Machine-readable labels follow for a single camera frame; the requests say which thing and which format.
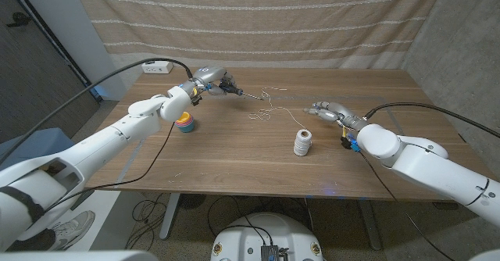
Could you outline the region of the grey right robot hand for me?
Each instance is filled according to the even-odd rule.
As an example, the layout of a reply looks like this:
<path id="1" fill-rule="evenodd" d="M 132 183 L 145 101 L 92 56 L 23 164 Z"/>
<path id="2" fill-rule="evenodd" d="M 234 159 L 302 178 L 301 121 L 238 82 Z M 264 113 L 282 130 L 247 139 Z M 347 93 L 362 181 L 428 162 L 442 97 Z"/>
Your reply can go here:
<path id="1" fill-rule="evenodd" d="M 355 131 L 360 131 L 369 124 L 366 120 L 336 102 L 316 102 L 311 107 L 304 108 L 303 112 Z"/>

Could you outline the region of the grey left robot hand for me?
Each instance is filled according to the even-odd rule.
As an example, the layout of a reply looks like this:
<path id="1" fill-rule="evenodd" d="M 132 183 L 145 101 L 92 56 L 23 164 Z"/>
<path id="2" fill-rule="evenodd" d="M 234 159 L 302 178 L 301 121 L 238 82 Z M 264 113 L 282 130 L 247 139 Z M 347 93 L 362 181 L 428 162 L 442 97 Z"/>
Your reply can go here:
<path id="1" fill-rule="evenodd" d="M 226 95 L 234 93 L 236 88 L 234 77 L 223 67 L 205 66 L 195 71 L 193 77 L 180 85 L 191 99 L 192 105 L 197 105 L 206 91 L 210 95 Z"/>

